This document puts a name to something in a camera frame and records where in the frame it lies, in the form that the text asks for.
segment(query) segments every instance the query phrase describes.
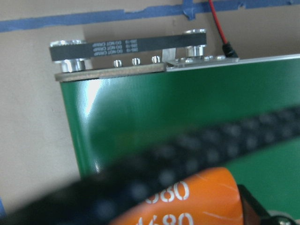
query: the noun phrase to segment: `screw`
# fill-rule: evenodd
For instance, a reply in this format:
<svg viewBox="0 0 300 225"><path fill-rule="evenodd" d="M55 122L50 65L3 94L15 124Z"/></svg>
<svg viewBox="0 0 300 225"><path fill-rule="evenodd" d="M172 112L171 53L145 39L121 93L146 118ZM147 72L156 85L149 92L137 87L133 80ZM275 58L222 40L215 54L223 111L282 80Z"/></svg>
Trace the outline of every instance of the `screw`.
<svg viewBox="0 0 300 225"><path fill-rule="evenodd" d="M194 60L193 60L192 58L187 58L187 59L185 60L185 63L192 63L192 62L194 62Z"/></svg>
<svg viewBox="0 0 300 225"><path fill-rule="evenodd" d="M183 58L180 58L180 59L179 59L179 62L186 62L186 60L187 60L187 58L184 58L184 57L183 57Z"/></svg>
<svg viewBox="0 0 300 225"><path fill-rule="evenodd" d="M199 33L206 33L206 29L192 29L183 32L183 34L199 34Z"/></svg>
<svg viewBox="0 0 300 225"><path fill-rule="evenodd" d="M155 55L151 58L152 63L160 63L160 56Z"/></svg>
<svg viewBox="0 0 300 225"><path fill-rule="evenodd" d="M140 58L133 58L133 59L131 60L131 63L132 63L132 65L134 65L134 66L138 66L138 65L141 64L141 60L140 60Z"/></svg>
<svg viewBox="0 0 300 225"><path fill-rule="evenodd" d="M204 57L204 60L205 61L209 61L209 60L213 60L214 59L214 57L212 56L212 55L209 55L209 56L205 56Z"/></svg>
<svg viewBox="0 0 300 225"><path fill-rule="evenodd" d="M118 67L122 67L122 61L121 60L114 60L113 61L113 66L118 68Z"/></svg>
<svg viewBox="0 0 300 225"><path fill-rule="evenodd" d="M226 56L224 56L224 55L217 56L217 60L224 60L224 59L226 59Z"/></svg>

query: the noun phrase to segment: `connector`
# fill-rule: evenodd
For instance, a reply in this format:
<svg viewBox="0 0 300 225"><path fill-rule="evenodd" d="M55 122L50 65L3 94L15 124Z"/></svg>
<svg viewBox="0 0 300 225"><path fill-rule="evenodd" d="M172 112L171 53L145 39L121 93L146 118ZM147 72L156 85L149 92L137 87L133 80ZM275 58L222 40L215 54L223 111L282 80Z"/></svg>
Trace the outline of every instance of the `connector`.
<svg viewBox="0 0 300 225"><path fill-rule="evenodd" d="M235 50L231 47L230 42L223 44L222 49L227 58L238 58L238 55L235 52Z"/></svg>

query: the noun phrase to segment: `metal standoff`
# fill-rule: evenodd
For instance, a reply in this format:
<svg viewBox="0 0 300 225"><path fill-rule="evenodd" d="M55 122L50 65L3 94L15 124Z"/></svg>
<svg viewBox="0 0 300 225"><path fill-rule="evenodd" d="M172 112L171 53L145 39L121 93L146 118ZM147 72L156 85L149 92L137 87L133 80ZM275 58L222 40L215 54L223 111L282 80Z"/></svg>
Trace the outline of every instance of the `metal standoff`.
<svg viewBox="0 0 300 225"><path fill-rule="evenodd" d="M151 58L152 63L160 63L160 56L155 55Z"/></svg>
<svg viewBox="0 0 300 225"><path fill-rule="evenodd" d="M70 41L54 41L50 43L50 48L64 46L64 45L80 45L85 44L86 41L84 40L70 40ZM76 71L83 71L85 70L85 63L84 60L87 59L70 59L70 60L58 60L54 61L54 63L59 63L61 66L61 71L63 73L71 73Z"/></svg>
<svg viewBox="0 0 300 225"><path fill-rule="evenodd" d="M113 61L113 66L115 68L122 67L123 66L122 61L121 60L114 60Z"/></svg>
<svg viewBox="0 0 300 225"><path fill-rule="evenodd" d="M206 29L192 29L183 32L183 34L200 34L206 33ZM199 57L204 55L204 47L206 45L188 46L185 47L187 57Z"/></svg>
<svg viewBox="0 0 300 225"><path fill-rule="evenodd" d="M132 63L132 65L134 65L134 66L139 66L139 65L141 64L141 60L140 60L140 58L133 58L133 59L131 60L131 63Z"/></svg>

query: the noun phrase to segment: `green panel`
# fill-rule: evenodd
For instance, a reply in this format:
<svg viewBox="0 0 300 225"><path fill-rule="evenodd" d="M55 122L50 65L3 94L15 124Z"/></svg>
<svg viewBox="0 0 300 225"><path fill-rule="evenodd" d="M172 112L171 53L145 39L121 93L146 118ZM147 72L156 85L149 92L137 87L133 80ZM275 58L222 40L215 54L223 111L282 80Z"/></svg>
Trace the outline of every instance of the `green panel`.
<svg viewBox="0 0 300 225"><path fill-rule="evenodd" d="M188 129L299 105L299 86L300 59L61 83L82 176ZM298 146L299 142L283 144L252 156L253 164L249 160L246 166L247 158L229 168L268 209L288 209L300 218L296 201L284 202L284 198L300 202L294 185L300 187L299 182L293 183L300 172ZM283 152L290 154L274 167L272 160L279 160ZM292 169L287 170L285 163ZM289 180L285 192L273 186L277 176ZM266 182L272 187L261 185Z"/></svg>
<svg viewBox="0 0 300 225"><path fill-rule="evenodd" d="M300 138L226 165L268 210L300 218Z"/></svg>

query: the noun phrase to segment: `bolt head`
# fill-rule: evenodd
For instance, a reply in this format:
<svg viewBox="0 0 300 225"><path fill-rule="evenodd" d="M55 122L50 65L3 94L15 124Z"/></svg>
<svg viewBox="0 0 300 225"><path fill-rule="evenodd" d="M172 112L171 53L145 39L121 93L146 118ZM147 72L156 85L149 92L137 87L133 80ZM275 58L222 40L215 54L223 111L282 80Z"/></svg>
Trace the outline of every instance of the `bolt head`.
<svg viewBox="0 0 300 225"><path fill-rule="evenodd" d="M151 58L152 63L160 63L160 56L155 55Z"/></svg>
<svg viewBox="0 0 300 225"><path fill-rule="evenodd" d="M64 45L80 45L85 44L85 40L60 40L60 41L53 41L50 43L50 47L56 47L56 46L64 46Z"/></svg>
<svg viewBox="0 0 300 225"><path fill-rule="evenodd" d="M133 59L131 60L131 63L132 63L132 65L134 65L134 66L138 66L138 65L141 64L141 60L140 60L140 58L133 58Z"/></svg>
<svg viewBox="0 0 300 225"><path fill-rule="evenodd" d="M217 60L224 60L224 59L226 59L226 56L224 56L224 55L218 55L218 56L216 57L216 59L217 59Z"/></svg>
<svg viewBox="0 0 300 225"><path fill-rule="evenodd" d="M206 29L192 29L183 32L183 34L199 34L199 33L206 33Z"/></svg>
<svg viewBox="0 0 300 225"><path fill-rule="evenodd" d="M194 62L194 60L192 58L187 58L185 60L185 63L193 63L193 62Z"/></svg>
<svg viewBox="0 0 300 225"><path fill-rule="evenodd" d="M213 55L209 55L209 56L204 57L205 61L209 61L209 60L213 60L213 59L214 59Z"/></svg>
<svg viewBox="0 0 300 225"><path fill-rule="evenodd" d="M122 67L122 61L121 60L114 60L113 61L113 66L115 68Z"/></svg>

